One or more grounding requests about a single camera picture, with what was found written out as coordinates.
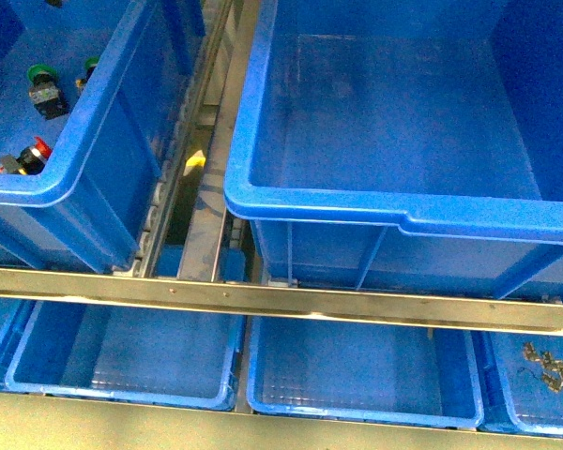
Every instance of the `electrical component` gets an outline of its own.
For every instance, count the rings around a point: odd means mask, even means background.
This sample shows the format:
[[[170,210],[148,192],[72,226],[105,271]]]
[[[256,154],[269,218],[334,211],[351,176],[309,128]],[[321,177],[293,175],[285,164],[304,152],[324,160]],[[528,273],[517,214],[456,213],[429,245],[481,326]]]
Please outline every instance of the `electrical component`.
[[[97,56],[92,56],[85,61],[84,68],[85,68],[85,78],[78,78],[75,80],[75,85],[77,86],[77,95],[81,96],[84,92],[85,86],[87,82],[90,81],[90,77],[94,73],[96,66],[98,65],[99,58]]]
[[[26,147],[19,157],[12,155],[1,157],[0,173],[37,175],[44,170],[52,152],[47,143],[36,137],[36,143]]]
[[[36,64],[27,70],[27,78],[33,84],[29,88],[29,97],[36,110],[46,120],[68,114],[65,95],[56,85],[58,81],[56,70],[43,64]]]

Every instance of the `metal frame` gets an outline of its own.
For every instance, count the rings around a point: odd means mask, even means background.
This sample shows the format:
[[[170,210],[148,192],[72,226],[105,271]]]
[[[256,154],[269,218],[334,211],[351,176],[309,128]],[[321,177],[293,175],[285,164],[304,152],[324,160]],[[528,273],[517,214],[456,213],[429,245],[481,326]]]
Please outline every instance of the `metal frame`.
[[[209,0],[209,4],[218,0]],[[0,269],[0,296],[75,303],[165,308],[360,323],[479,329],[563,336],[563,305],[399,293],[275,288],[210,282],[217,279],[225,232],[222,178],[250,55],[259,0],[245,0],[194,211],[181,278],[150,278],[168,229],[185,147],[198,116],[231,0],[219,1],[199,73],[181,113],[185,124],[163,181],[156,221],[135,269],[118,276]],[[245,384],[246,367],[238,372]],[[380,426],[251,414],[240,396],[233,413],[0,394],[0,448],[380,448],[557,449],[563,441],[421,427]],[[42,440],[41,445],[32,444]]]

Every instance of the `metal shelf rack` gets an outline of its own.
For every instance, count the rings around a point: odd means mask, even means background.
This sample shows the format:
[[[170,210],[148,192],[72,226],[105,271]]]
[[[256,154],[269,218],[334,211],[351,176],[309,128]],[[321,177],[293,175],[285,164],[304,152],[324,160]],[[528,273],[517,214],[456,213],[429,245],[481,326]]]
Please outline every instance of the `metal shelf rack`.
[[[222,181],[260,2],[245,0],[236,29],[214,135],[177,278],[151,277],[175,202],[185,149],[201,120],[221,37],[237,2],[207,0],[209,33],[180,114],[178,151],[155,194],[154,222],[136,263],[113,276],[0,269],[0,296],[60,302],[182,309],[242,315],[445,327],[563,336],[563,305],[395,293],[306,290],[218,281],[221,246],[237,220],[229,217]],[[240,367],[240,388],[246,376]],[[234,412],[0,394],[1,448],[383,448],[552,449],[563,440],[467,430],[398,427],[253,414],[245,399]]]

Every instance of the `yellow object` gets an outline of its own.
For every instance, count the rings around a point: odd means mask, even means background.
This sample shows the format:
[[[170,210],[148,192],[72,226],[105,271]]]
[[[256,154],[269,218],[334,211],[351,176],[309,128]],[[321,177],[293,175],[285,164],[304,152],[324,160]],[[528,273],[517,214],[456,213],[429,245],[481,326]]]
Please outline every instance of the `yellow object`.
[[[186,162],[186,167],[204,167],[205,166],[205,162],[206,162],[206,158],[205,157],[197,157],[197,156],[193,156],[190,157],[190,159],[188,159],[188,161]]]

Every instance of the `bin rim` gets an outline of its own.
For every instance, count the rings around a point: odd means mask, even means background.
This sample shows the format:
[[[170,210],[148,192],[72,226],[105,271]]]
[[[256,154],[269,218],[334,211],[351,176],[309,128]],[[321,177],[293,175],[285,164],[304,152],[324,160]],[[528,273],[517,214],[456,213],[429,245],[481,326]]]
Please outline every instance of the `bin rim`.
[[[404,234],[563,245],[563,202],[256,186],[253,149],[275,33],[276,0],[264,0],[237,114],[225,201],[248,220],[396,226]]]

